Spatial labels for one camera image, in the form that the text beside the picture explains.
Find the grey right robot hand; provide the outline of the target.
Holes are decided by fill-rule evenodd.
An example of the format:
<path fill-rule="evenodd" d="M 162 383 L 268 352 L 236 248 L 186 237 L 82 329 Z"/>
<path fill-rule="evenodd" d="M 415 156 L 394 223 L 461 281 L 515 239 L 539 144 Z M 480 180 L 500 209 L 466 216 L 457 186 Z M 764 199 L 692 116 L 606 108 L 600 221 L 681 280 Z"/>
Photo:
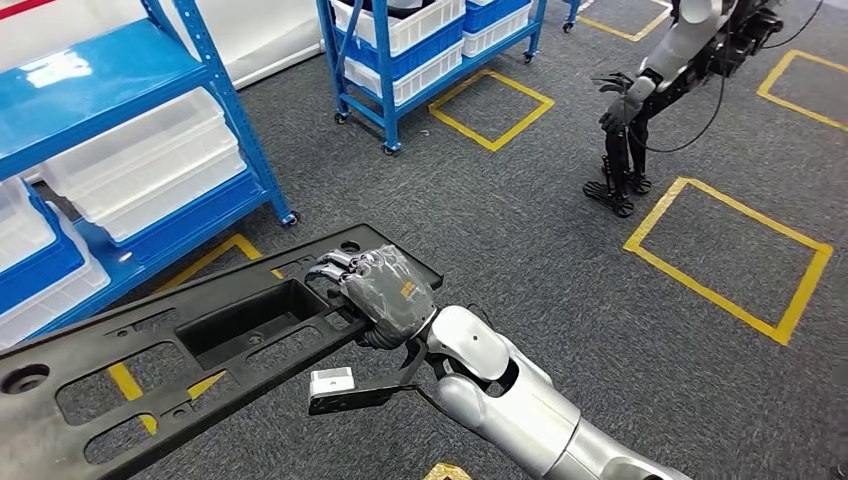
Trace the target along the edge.
<path fill-rule="evenodd" d="M 359 340 L 363 346 L 393 350 L 417 336 L 437 312 L 430 284 L 394 244 L 356 254 L 331 250 L 306 273 L 308 281 L 317 277 L 336 283 L 370 321 Z"/>

